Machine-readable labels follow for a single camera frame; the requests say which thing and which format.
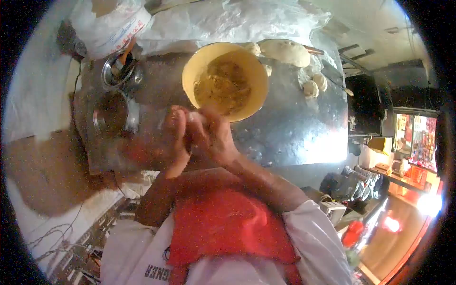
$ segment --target white shirt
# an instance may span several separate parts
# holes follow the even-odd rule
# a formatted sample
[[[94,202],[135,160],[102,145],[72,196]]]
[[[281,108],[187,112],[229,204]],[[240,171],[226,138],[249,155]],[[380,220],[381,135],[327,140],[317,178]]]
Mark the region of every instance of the white shirt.
[[[350,269],[336,230],[312,200],[282,214],[286,231],[301,260],[303,284],[352,284]],[[119,220],[103,250],[103,285],[166,285],[174,220],[170,215],[157,230]],[[187,285],[285,285],[283,266],[257,257],[203,258],[190,266]]]

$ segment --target dough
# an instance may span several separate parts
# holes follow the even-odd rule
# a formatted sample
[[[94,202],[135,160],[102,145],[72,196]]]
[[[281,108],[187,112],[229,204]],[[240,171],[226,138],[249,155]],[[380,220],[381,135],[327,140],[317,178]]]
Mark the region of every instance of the dough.
[[[267,40],[259,45],[261,53],[281,62],[306,67],[311,63],[311,55],[307,49],[295,41]]]
[[[266,73],[268,74],[268,77],[271,76],[272,67],[267,64],[263,64],[263,67],[266,69]]]
[[[248,42],[244,47],[249,52],[253,53],[256,56],[259,56],[261,54],[261,50],[259,48],[259,45],[256,42]]]
[[[306,83],[304,83],[302,88],[304,89],[304,95],[307,98],[316,98],[316,97],[318,97],[318,86],[315,83],[315,81],[312,81],[312,80],[307,81]]]
[[[316,83],[320,91],[325,92],[328,88],[328,80],[323,74],[315,74],[312,80]]]

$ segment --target metal work surface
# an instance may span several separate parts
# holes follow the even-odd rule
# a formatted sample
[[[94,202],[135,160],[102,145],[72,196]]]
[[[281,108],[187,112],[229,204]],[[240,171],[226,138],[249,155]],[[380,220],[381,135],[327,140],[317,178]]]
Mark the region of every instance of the metal work surface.
[[[191,56],[188,53],[173,53],[141,62],[145,71],[144,80],[138,90],[129,93],[142,106],[138,135],[153,131],[163,118],[165,108],[173,104],[192,107],[181,85],[183,67]],[[348,138],[345,92],[328,81],[325,92],[320,92],[317,98],[306,98],[298,83],[298,67],[265,57],[260,61],[272,67],[269,93],[261,110],[250,118],[231,124],[239,151],[263,166],[344,160]],[[101,73],[102,66],[103,62],[98,61],[93,67],[92,74],[95,76],[91,85],[95,91],[92,96],[95,97],[103,92],[96,76]],[[147,116],[147,125],[142,124],[146,121],[144,116]],[[131,169],[115,157],[115,151],[112,151],[115,140],[95,142],[90,120],[87,126],[91,173]]]

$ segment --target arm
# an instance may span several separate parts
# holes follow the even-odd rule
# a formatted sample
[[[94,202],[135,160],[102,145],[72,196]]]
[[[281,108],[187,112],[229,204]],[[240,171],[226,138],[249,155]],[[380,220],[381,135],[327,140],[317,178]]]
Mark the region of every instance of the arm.
[[[174,179],[168,179],[166,173],[160,172],[142,197],[141,204],[135,213],[135,221],[152,227],[160,227],[163,224],[177,192],[173,182]]]
[[[188,122],[193,143],[219,166],[241,178],[250,192],[280,212],[293,211],[308,200],[301,189],[241,155],[226,118],[208,109],[200,113]]]
[[[179,183],[177,178],[190,159],[185,147],[186,115],[182,107],[173,106],[165,120],[165,142],[168,165],[142,197],[135,221],[146,226],[159,227],[168,216]]]
[[[241,178],[253,194],[279,212],[293,211],[308,200],[300,188],[243,155],[238,155],[225,168]]]

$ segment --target person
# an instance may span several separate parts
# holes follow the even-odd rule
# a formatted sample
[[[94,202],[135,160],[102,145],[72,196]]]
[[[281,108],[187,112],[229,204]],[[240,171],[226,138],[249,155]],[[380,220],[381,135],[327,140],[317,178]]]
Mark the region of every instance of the person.
[[[226,118],[173,106],[164,131],[168,163],[134,221],[110,231],[102,284],[351,284],[330,220],[300,188],[240,154]],[[189,141],[219,168],[183,173]]]

